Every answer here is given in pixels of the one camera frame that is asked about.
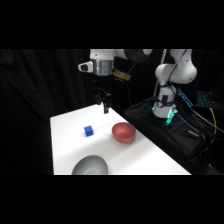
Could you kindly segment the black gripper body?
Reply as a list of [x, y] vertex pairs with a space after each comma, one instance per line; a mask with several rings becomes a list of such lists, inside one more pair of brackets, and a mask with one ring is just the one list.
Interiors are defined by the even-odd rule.
[[94, 94], [98, 104], [106, 103], [112, 97], [110, 76], [94, 77]]

